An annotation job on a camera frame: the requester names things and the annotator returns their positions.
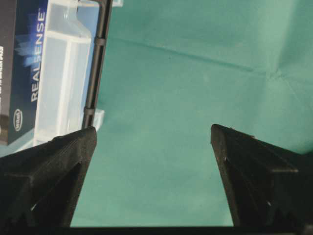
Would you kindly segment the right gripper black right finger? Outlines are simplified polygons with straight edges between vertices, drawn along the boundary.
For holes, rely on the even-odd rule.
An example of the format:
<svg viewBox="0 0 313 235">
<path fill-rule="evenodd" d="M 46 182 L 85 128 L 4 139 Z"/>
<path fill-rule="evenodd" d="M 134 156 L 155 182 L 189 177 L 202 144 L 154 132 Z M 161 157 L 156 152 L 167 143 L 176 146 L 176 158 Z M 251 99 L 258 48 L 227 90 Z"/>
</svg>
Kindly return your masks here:
<svg viewBox="0 0 313 235">
<path fill-rule="evenodd" d="M 219 124 L 210 142 L 233 224 L 310 228 L 313 154 L 299 154 Z"/>
</svg>

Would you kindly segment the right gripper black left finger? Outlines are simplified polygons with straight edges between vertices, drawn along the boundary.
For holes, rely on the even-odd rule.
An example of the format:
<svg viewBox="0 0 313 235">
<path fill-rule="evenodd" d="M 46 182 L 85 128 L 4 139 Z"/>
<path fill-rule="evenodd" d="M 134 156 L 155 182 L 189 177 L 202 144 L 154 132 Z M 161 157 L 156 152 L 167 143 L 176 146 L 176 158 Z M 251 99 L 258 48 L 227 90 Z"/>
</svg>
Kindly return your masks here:
<svg viewBox="0 0 313 235">
<path fill-rule="evenodd" d="M 0 226 L 69 227 L 97 145 L 93 126 L 0 159 Z"/>
</svg>

